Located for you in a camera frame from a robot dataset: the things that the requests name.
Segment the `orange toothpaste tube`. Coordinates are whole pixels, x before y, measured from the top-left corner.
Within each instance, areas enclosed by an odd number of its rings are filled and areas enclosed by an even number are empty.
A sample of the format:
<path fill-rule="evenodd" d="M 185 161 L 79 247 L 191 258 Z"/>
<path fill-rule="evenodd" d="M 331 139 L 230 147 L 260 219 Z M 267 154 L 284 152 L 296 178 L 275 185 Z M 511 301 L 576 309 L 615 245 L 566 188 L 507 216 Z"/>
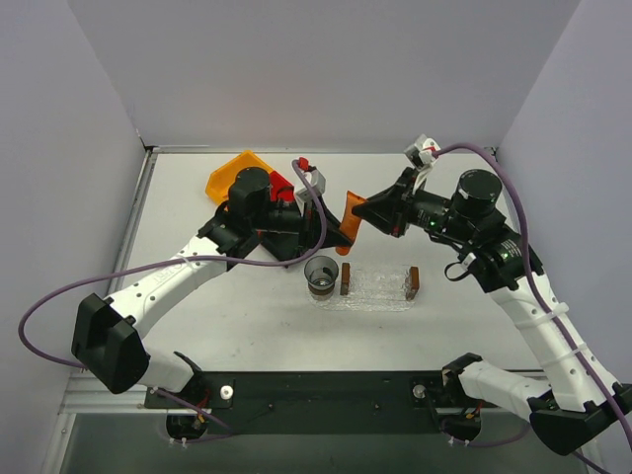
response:
<path fill-rule="evenodd" d="M 364 197 L 361 197 L 351 191 L 347 191 L 345 212 L 339 229 L 351 241 L 351 243 L 336 247 L 336 253 L 340 256 L 346 256 L 356 241 L 356 236 L 361 224 L 361 218 L 354 215 L 354 209 L 364 203 L 366 203 L 366 199 Z"/>

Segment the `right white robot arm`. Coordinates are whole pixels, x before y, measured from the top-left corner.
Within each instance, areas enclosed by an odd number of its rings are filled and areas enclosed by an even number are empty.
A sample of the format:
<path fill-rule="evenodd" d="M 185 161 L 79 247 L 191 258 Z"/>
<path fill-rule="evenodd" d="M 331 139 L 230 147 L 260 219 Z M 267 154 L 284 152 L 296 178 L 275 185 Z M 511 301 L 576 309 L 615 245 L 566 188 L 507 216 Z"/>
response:
<path fill-rule="evenodd" d="M 539 259 L 522 248 L 520 234 L 498 210 L 501 180 L 485 170 L 466 171 L 450 198 L 424 186 L 421 172 L 408 168 L 373 197 L 348 197 L 346 215 L 393 237 L 418 226 L 432 241 L 455 250 L 463 274 L 474 277 L 509 316 L 546 375 L 530 379 L 468 353 L 442 370 L 454 401 L 480 400 L 519 416 L 560 455 L 573 453 L 619 414 L 630 413 L 630 385 L 609 374 L 581 340 Z"/>

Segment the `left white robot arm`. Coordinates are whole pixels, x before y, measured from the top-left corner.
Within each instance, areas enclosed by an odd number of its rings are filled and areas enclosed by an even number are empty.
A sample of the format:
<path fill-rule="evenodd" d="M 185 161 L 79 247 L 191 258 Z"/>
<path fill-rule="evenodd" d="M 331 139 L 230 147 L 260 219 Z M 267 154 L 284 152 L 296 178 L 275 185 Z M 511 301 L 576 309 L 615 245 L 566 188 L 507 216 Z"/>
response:
<path fill-rule="evenodd" d="M 272 197 L 268 172 L 240 171 L 215 214 L 163 269 L 102 298 L 91 294 L 78 307 L 72 354 L 113 394 L 136 384 L 166 389 L 181 406 L 201 397 L 198 367 L 185 355 L 151 353 L 143 344 L 151 329 L 200 286 L 237 265 L 267 239 L 273 267 L 289 267 L 320 248 L 343 246 L 349 237 L 322 198 L 326 180 L 309 166 L 297 171 L 293 203 Z"/>

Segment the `glass cup with brown band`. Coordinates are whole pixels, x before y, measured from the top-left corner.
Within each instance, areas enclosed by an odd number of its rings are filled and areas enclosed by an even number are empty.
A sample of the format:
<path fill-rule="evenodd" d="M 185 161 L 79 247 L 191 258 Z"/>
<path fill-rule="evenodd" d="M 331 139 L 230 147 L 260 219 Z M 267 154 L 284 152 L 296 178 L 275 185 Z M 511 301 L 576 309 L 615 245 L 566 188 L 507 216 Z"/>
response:
<path fill-rule="evenodd" d="M 306 262 L 303 273 L 310 295 L 315 298 L 327 298 L 335 289 L 340 269 L 334 259 L 316 256 Z"/>

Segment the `clear holder with wooden ends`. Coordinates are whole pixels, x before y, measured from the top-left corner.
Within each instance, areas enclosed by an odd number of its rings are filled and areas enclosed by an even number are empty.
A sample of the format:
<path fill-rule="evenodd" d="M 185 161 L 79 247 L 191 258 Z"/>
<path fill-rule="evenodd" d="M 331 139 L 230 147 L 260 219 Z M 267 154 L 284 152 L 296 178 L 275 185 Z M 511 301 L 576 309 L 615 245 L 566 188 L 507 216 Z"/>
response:
<path fill-rule="evenodd" d="M 413 301 L 421 289 L 418 266 L 342 263 L 340 295 L 362 300 Z"/>

